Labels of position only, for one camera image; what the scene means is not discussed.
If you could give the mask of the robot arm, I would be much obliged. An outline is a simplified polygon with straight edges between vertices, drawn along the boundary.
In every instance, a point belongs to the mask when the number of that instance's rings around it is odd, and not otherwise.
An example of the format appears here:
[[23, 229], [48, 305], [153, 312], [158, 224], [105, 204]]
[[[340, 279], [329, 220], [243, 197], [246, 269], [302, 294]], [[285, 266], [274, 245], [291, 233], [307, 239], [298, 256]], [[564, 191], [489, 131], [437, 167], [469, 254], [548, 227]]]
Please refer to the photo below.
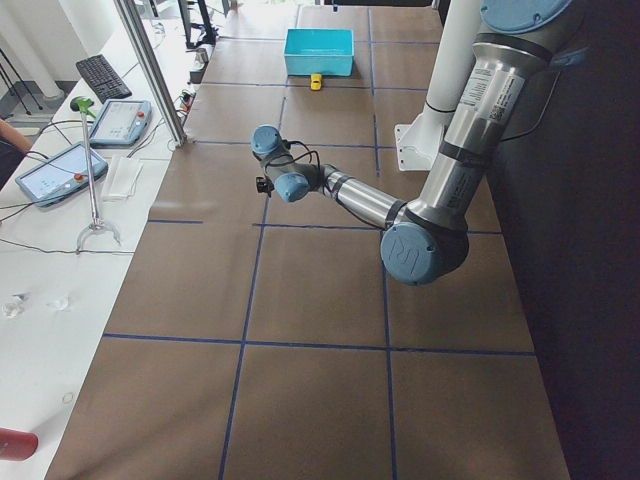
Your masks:
[[417, 198], [395, 198], [329, 164], [302, 165], [270, 125], [251, 139], [263, 171], [257, 189], [286, 202], [317, 191], [380, 228], [383, 264], [400, 282], [426, 284], [454, 271], [469, 249], [466, 211], [520, 94], [532, 76], [569, 63], [564, 48], [585, 8], [582, 1], [450, 3], [424, 109], [396, 129], [400, 168], [427, 172]]

